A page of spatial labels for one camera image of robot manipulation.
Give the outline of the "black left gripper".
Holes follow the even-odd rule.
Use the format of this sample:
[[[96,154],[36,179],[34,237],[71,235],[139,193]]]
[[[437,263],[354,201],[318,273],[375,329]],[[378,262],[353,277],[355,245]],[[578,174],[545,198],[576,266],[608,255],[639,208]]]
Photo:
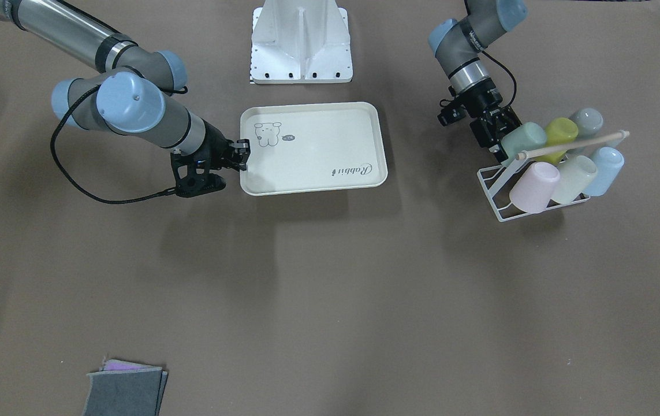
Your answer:
[[[511,105],[501,106],[503,97],[491,78],[486,77],[457,92],[449,87],[454,108],[466,110],[471,117],[469,124],[480,147],[488,149],[494,158],[504,162],[509,158],[504,150],[503,139],[507,134],[522,126],[522,121]]]

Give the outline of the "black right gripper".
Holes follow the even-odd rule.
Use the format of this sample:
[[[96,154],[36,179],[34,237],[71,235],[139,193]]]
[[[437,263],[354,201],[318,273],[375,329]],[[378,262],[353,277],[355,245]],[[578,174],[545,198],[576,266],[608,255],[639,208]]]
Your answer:
[[[197,152],[193,154],[193,162],[197,172],[206,172],[209,169],[234,169],[245,172],[251,153],[249,139],[230,140],[224,137],[221,130],[206,121],[204,140]]]

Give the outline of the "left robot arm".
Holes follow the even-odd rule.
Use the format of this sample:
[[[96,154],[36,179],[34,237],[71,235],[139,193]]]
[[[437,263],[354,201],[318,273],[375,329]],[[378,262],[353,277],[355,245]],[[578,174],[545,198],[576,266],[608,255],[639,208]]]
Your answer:
[[[451,100],[440,101],[438,121],[454,124],[466,116],[480,147],[499,162],[508,158],[502,140],[522,122],[503,97],[480,56],[528,16],[523,1],[466,1],[467,16],[448,19],[429,35],[429,45],[449,80]]]

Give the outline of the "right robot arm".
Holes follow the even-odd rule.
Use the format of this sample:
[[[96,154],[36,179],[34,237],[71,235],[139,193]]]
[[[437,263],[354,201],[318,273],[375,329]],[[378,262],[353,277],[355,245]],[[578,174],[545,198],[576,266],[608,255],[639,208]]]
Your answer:
[[[195,169],[246,170],[249,145],[227,139],[175,99],[189,83],[176,53],[149,51],[65,1],[0,1],[0,22],[93,70],[92,78],[74,77],[54,88],[51,105],[68,125],[147,140]]]

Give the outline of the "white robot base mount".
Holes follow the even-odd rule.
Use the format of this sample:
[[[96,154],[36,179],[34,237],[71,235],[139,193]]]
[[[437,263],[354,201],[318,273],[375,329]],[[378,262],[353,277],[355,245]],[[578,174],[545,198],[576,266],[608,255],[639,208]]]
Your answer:
[[[335,1],[266,1],[253,10],[254,84],[332,84],[353,79],[348,11]]]

